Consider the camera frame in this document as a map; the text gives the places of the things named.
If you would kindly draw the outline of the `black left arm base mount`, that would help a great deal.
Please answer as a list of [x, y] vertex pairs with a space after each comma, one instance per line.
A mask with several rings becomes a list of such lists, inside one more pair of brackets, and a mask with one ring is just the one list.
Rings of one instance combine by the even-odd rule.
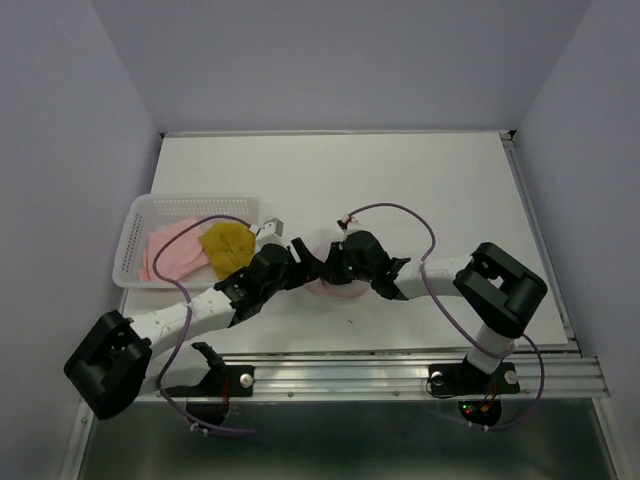
[[[256, 434], [255, 430], [223, 426], [231, 410], [231, 399], [248, 398], [253, 395], [255, 368], [251, 365], [228, 365], [206, 342], [193, 342], [191, 347], [205, 359], [207, 372], [193, 386], [175, 386], [165, 388], [162, 384], [164, 374], [177, 357], [171, 354], [158, 377], [158, 393], [169, 405], [182, 415], [191, 432], [198, 432], [205, 437], [242, 438]], [[198, 417], [198, 409], [189, 409], [186, 404], [176, 398], [219, 398], [204, 418]]]

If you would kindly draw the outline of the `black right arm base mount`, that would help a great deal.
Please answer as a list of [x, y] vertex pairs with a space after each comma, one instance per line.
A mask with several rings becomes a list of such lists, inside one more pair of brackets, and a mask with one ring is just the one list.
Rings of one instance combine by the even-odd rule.
[[466, 359], [460, 363], [436, 363], [428, 367], [427, 392], [436, 399], [456, 399], [461, 419], [487, 430], [502, 416], [504, 395], [518, 394], [518, 375], [513, 363], [501, 362], [487, 374]]

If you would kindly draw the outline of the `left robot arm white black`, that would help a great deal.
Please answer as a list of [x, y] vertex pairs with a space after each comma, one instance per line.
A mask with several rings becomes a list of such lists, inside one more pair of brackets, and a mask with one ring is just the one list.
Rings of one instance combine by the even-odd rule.
[[81, 340], [63, 371], [100, 420], [131, 405], [149, 383], [152, 360], [210, 331], [231, 328], [257, 315], [276, 293], [319, 278], [323, 268], [296, 238], [291, 247], [267, 244], [247, 267], [173, 306], [132, 317], [103, 314]]

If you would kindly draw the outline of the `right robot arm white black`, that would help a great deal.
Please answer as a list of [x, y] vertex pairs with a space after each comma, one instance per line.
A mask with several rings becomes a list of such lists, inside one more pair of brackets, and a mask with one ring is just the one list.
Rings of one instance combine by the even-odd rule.
[[[319, 278], [327, 285], [364, 283], [392, 301], [429, 297], [471, 344], [460, 366], [463, 384], [482, 390], [496, 378], [548, 292], [541, 277], [506, 251], [481, 243], [461, 257], [428, 262], [391, 257], [373, 234], [357, 230], [319, 248]], [[449, 313], [441, 299], [460, 297], [482, 321], [471, 336]]]

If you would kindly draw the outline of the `white mesh laundry bag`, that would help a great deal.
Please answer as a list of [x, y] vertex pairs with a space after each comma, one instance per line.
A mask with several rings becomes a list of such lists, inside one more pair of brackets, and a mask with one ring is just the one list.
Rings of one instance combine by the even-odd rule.
[[[342, 239], [342, 233], [334, 228], [321, 227], [304, 238], [309, 251], [321, 261], [328, 258], [330, 246]], [[355, 299], [369, 291], [369, 284], [362, 281], [352, 281], [345, 285], [331, 285], [325, 280], [317, 279], [304, 285], [312, 294], [329, 301]]]

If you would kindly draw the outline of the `pink bra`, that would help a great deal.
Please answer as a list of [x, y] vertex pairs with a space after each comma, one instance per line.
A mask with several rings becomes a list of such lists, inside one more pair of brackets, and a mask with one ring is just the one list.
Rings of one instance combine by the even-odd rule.
[[[147, 248], [142, 256], [142, 267], [138, 271], [141, 282], [161, 282], [152, 268], [155, 256], [174, 236], [196, 222], [195, 217], [186, 218], [148, 235]], [[158, 271], [168, 278], [181, 280], [197, 269], [206, 266], [209, 260], [199, 241], [202, 235], [202, 228], [197, 226], [175, 240], [157, 261]]]

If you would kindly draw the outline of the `yellow garment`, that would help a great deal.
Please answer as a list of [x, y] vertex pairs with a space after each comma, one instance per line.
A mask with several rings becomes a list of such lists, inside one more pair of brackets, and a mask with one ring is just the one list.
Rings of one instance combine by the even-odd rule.
[[239, 223], [217, 222], [199, 237], [218, 280], [247, 267], [255, 252], [255, 234]]

